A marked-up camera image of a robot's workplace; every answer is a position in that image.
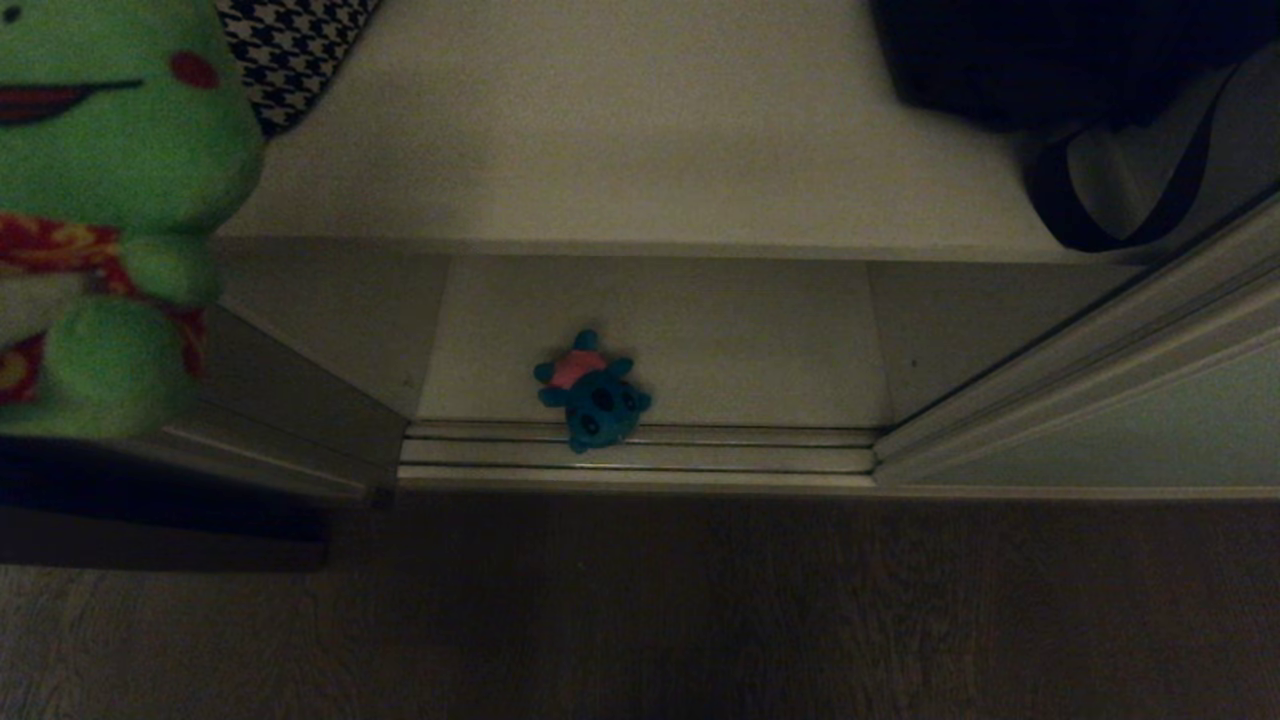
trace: green frog plush toy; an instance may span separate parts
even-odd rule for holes
[[[212,0],[0,0],[0,434],[157,428],[262,159]]]

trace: door frame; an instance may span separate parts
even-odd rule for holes
[[[928,484],[1275,342],[1280,195],[879,439],[876,482]]]
[[[100,446],[326,505],[389,496],[407,419],[223,307],[207,322],[196,406]]]

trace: dark wood floor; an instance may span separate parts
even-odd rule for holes
[[[1280,717],[1280,507],[440,497],[0,569],[4,719]]]

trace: blue turtle plush toy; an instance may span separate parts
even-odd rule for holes
[[[622,442],[653,405],[652,397],[622,380],[635,363],[607,361],[599,342],[595,331],[582,331],[572,350],[534,368],[534,377],[547,386],[538,398],[547,407],[564,409],[568,446],[579,454]]]

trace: black bag strap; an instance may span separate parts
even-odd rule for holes
[[[1103,229],[1080,201],[1080,196],[1075,192],[1075,184],[1071,182],[1068,151],[1071,142],[1089,127],[1082,128],[1041,151],[1028,173],[1027,191],[1030,195],[1032,205],[1053,237],[1073,250],[1106,252],[1147,245],[1171,233],[1187,218],[1187,213],[1196,204],[1196,196],[1199,195],[1208,165],[1213,115],[1217,113],[1217,105],[1226,86],[1231,83],[1239,69],[1240,65],[1236,64],[1222,79],[1156,206],[1138,225],[1138,229],[1129,233],[1128,237],[1116,237]]]

